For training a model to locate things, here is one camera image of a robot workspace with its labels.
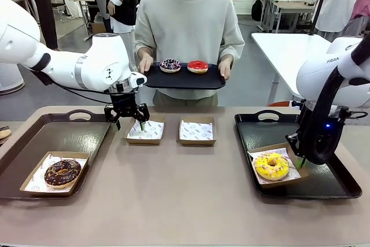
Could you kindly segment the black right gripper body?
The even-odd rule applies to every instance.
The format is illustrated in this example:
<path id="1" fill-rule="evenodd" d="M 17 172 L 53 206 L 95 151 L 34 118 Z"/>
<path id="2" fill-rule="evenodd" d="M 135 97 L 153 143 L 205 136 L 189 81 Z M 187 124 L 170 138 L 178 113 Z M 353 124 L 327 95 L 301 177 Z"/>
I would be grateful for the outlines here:
<path id="1" fill-rule="evenodd" d="M 339 107 L 330 115 L 330 111 L 310 108 L 310 104 L 311 102 L 306 100 L 298 103 L 300 114 L 296 132 L 300 155 L 333 156 L 345 121 L 350 118 L 350 110 L 347 107 Z"/>

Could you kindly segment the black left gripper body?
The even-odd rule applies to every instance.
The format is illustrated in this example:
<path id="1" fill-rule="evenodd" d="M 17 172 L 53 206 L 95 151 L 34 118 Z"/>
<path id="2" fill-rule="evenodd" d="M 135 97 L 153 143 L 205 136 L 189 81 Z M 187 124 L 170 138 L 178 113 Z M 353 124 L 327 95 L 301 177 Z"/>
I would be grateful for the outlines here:
<path id="1" fill-rule="evenodd" d="M 111 95 L 113 111 L 119 116 L 136 116 L 138 106 L 135 96 L 134 92 Z"/>

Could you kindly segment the person's right hand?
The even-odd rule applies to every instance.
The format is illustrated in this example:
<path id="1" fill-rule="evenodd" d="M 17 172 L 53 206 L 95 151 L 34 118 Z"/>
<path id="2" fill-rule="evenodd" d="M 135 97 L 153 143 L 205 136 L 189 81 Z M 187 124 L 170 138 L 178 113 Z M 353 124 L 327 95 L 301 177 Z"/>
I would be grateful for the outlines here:
<path id="1" fill-rule="evenodd" d="M 143 56 L 139 63 L 140 73 L 144 74 L 145 72 L 148 72 L 153 64 L 154 60 L 151 55 Z"/>

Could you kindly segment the person's left hand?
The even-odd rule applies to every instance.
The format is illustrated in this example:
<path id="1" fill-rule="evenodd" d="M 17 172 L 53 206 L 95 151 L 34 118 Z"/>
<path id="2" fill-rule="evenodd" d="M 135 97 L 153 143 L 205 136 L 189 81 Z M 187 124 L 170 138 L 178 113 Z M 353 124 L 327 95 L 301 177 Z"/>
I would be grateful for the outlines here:
<path id="1" fill-rule="evenodd" d="M 219 62 L 219 72 L 225 80 L 228 80 L 231 76 L 231 68 L 233 63 L 234 57 L 232 55 L 223 56 Z"/>

